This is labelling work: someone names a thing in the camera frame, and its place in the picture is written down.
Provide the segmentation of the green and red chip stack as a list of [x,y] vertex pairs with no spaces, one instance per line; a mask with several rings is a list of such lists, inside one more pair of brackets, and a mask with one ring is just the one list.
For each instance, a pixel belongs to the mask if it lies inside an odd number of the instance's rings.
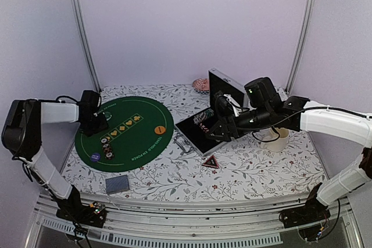
[[102,138],[100,140],[101,146],[102,146],[102,151],[105,155],[105,158],[107,160],[111,160],[114,158],[114,153],[112,150],[112,147],[110,145],[110,140],[108,138]]

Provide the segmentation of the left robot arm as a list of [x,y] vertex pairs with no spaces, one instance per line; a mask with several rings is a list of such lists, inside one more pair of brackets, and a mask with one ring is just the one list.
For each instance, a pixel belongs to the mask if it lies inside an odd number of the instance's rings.
[[98,134],[108,128],[100,112],[101,96],[85,90],[79,101],[70,103],[55,100],[14,100],[9,109],[2,134],[3,146],[11,152],[12,160],[21,161],[31,181],[37,181],[56,200],[60,209],[73,220],[82,221],[87,213],[80,193],[68,183],[50,161],[42,147],[42,125],[79,123],[85,136]]

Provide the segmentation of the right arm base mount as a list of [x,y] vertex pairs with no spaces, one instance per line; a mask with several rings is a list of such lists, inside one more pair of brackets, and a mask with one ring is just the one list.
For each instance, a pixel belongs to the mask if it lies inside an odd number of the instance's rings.
[[328,206],[322,205],[317,199],[310,199],[303,206],[281,211],[278,219],[283,223],[284,228],[298,227],[323,221],[323,225],[318,224],[298,231],[303,240],[312,242],[322,236],[330,217],[331,214]]

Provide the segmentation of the clear dealer button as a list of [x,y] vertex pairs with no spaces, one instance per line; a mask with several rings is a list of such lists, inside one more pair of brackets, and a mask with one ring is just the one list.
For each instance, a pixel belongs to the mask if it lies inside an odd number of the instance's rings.
[[105,119],[109,121],[112,118],[112,114],[110,112],[103,112],[103,115],[105,116]]

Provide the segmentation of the orange big blind button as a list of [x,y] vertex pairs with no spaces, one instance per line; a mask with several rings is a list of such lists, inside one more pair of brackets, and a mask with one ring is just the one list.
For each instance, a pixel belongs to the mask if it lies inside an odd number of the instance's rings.
[[166,132],[166,127],[159,125],[155,127],[154,132],[158,135],[163,135]]

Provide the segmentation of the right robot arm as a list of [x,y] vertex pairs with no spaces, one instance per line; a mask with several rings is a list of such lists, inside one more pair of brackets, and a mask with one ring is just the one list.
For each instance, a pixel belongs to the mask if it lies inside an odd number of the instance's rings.
[[334,201],[371,181],[370,114],[322,105],[300,96],[283,101],[268,77],[247,83],[245,90],[252,110],[243,110],[227,95],[215,94],[218,121],[206,133],[208,139],[228,142],[249,132],[285,128],[327,134],[363,146],[361,155],[351,165],[310,192],[300,213],[305,222],[313,222]]

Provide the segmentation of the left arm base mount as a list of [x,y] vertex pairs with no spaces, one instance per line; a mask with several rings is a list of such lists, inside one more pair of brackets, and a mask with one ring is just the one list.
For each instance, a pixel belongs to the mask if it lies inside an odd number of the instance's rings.
[[103,203],[92,202],[89,205],[83,205],[80,202],[73,205],[67,200],[57,200],[59,209],[56,216],[58,218],[75,222],[80,225],[103,228],[106,220],[106,206]]

